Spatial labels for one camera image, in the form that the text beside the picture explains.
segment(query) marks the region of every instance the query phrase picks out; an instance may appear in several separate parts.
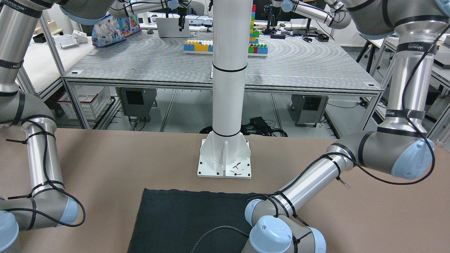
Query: gray box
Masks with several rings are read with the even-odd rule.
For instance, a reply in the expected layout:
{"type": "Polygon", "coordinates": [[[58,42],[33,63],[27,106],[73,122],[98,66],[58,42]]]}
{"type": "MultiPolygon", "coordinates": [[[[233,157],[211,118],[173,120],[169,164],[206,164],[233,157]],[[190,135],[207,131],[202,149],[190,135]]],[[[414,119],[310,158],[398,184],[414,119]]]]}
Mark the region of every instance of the gray box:
{"type": "Polygon", "coordinates": [[[295,126],[316,127],[325,113],[328,102],[327,96],[319,95],[292,95],[291,110],[295,112],[295,126]]]}
{"type": "Polygon", "coordinates": [[[150,109],[156,102],[156,89],[116,88],[116,91],[126,116],[150,119],[150,109]]]}

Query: white pillar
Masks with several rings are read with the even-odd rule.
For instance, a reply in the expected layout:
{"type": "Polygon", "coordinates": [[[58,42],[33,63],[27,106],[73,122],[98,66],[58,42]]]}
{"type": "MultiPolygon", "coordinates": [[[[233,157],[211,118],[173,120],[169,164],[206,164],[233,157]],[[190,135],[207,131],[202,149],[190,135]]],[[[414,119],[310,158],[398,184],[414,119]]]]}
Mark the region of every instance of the white pillar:
{"type": "Polygon", "coordinates": [[[240,133],[251,19],[252,0],[214,2],[214,131],[202,142],[198,176],[252,176],[250,149],[240,133]]]}

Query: storage crate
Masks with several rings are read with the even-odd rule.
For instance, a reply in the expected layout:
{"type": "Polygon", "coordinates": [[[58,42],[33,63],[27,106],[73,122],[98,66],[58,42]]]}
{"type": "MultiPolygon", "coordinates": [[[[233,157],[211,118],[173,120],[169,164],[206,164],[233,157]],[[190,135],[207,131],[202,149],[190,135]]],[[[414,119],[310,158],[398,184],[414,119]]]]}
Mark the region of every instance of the storage crate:
{"type": "MultiPolygon", "coordinates": [[[[81,107],[88,120],[95,120],[111,99],[109,87],[82,86],[77,87],[75,90],[78,94],[78,98],[80,99],[81,107]]],[[[77,114],[75,113],[75,109],[70,102],[69,94],[64,92],[58,99],[57,103],[61,105],[69,119],[77,119],[77,114]]]]}

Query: black fabric mat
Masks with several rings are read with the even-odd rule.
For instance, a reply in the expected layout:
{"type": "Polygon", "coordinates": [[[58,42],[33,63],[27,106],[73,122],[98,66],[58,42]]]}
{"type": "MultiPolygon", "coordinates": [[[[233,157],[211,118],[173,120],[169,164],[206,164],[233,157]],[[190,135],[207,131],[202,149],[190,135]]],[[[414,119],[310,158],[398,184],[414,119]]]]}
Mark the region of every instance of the black fabric mat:
{"type": "MultiPolygon", "coordinates": [[[[252,227],[244,210],[251,194],[144,189],[128,253],[189,253],[209,230],[252,227]]],[[[240,253],[247,238],[229,229],[207,235],[194,253],[240,253]]]]}

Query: stacked lego tower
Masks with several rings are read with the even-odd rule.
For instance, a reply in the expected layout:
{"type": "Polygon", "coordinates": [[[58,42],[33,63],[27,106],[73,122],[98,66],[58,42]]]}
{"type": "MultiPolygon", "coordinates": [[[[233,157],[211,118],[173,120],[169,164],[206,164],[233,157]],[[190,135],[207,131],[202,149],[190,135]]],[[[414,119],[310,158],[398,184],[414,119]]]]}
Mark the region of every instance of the stacked lego tower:
{"type": "Polygon", "coordinates": [[[259,31],[255,30],[255,13],[256,5],[252,8],[252,22],[250,23],[250,39],[248,46],[249,54],[268,54],[269,50],[267,45],[259,44],[259,31]]]}

